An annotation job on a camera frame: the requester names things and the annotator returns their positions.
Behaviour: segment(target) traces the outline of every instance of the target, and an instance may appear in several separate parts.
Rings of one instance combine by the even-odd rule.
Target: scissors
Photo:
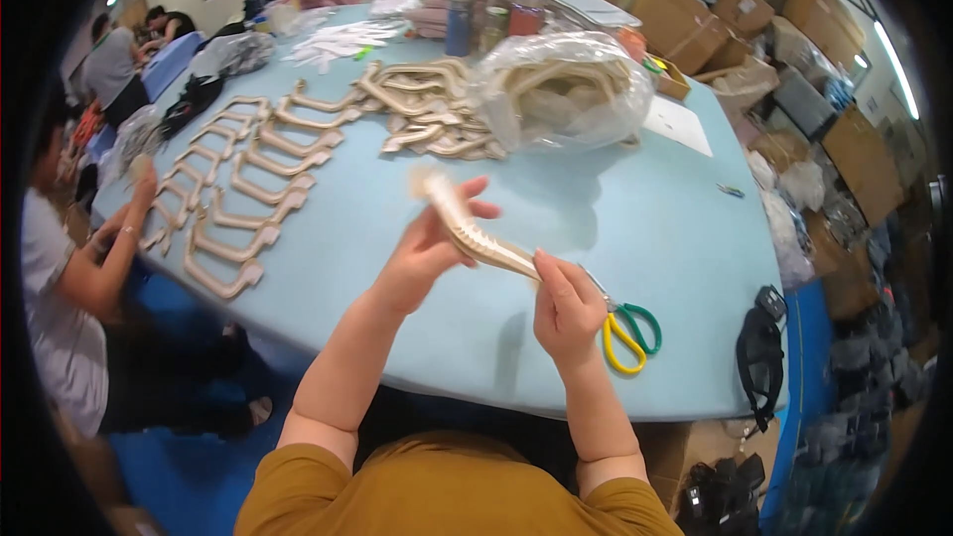
[[[636,304],[628,303],[618,303],[614,298],[609,296],[609,293],[605,291],[605,288],[602,287],[602,284],[599,283],[599,280],[593,277],[593,274],[589,273],[586,268],[582,268],[582,271],[586,272],[586,275],[589,276],[589,279],[593,281],[596,285],[596,288],[599,289],[599,292],[602,292],[602,300],[605,301],[606,307],[609,309],[609,315],[605,318],[605,323],[602,324],[602,347],[605,350],[605,356],[609,359],[609,363],[612,364],[612,367],[618,372],[625,375],[635,375],[638,371],[645,366],[645,361],[648,359],[648,354],[655,354],[661,348],[661,328],[659,327],[659,322],[656,321],[655,316],[650,313],[648,310],[637,306]],[[616,315],[622,315],[625,319],[626,324],[632,328],[632,335],[635,336],[635,339],[629,337],[629,334],[626,333],[622,327],[618,324],[618,321],[615,319]],[[638,329],[638,324],[636,323],[633,314],[638,315],[648,321],[649,325],[652,327],[652,333],[655,335],[655,347],[650,348],[648,344],[645,343],[645,339],[642,338],[642,332]],[[638,364],[635,366],[625,366],[620,363],[615,357],[615,353],[612,350],[612,334],[618,336],[618,339],[622,340],[630,350],[635,352],[636,358],[638,359]]]

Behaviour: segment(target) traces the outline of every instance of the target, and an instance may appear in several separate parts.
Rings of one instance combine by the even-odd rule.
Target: black strap
[[[775,320],[759,305],[745,315],[745,325],[738,336],[735,346],[735,356],[738,360],[738,375],[742,378],[742,387],[751,411],[754,412],[757,428],[761,432],[768,430],[768,423],[774,418],[775,404],[780,395],[781,383],[784,379],[784,365],[781,361],[784,352],[780,349],[780,330]],[[763,390],[756,387],[751,377],[752,364],[763,363],[768,369],[768,387]],[[764,405],[757,405],[757,396],[767,398]]]

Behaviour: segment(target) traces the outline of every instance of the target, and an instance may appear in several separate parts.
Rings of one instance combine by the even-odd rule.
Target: pile of white strips
[[[384,42],[403,33],[407,21],[358,21],[346,25],[319,27],[307,40],[292,47],[291,55],[282,61],[297,61],[297,66],[317,65],[319,75],[328,72],[334,59],[352,57],[366,46],[386,46]]]

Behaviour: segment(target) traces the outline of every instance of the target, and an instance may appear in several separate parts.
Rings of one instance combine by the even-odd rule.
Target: yellow scissor handle
[[[627,345],[630,350],[636,353],[636,358],[638,359],[638,364],[636,366],[624,366],[615,357],[615,353],[612,351],[613,332],[618,336],[618,339],[622,340],[622,343]],[[620,373],[625,375],[635,375],[642,369],[642,366],[645,366],[645,350],[643,350],[634,339],[630,338],[629,334],[622,331],[622,328],[618,326],[618,322],[615,320],[615,315],[613,315],[613,313],[609,313],[609,315],[605,318],[605,322],[602,324],[602,348],[605,350],[605,357],[609,359],[609,363],[612,364],[612,367]]]

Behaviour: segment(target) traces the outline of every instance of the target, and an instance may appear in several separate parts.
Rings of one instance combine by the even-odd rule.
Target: blue floor
[[[161,325],[183,341],[208,339],[220,331],[221,320],[205,313],[170,280],[151,276],[132,290]],[[763,518],[769,518],[780,503],[801,425],[828,411],[832,398],[825,371],[832,328],[820,282],[786,295],[785,300],[791,397],[788,409],[780,414],[786,418]],[[232,534],[258,462],[274,448],[294,388],[311,362],[310,355],[270,340],[253,336],[250,343],[254,355],[235,381],[216,382],[205,394],[227,400],[267,394],[273,399],[272,419],[245,440],[224,443],[211,435],[176,437],[165,429],[110,437],[133,502],[148,508],[170,534]]]

